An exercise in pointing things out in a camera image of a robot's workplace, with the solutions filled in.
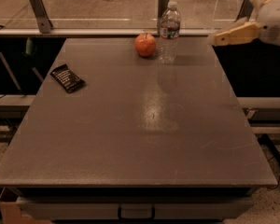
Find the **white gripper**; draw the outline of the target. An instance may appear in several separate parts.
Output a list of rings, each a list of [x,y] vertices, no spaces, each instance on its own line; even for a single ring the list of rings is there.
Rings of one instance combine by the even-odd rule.
[[[211,46],[241,45],[259,37],[263,43],[280,46],[280,0],[249,0],[258,11],[257,21],[243,17],[207,37]]]

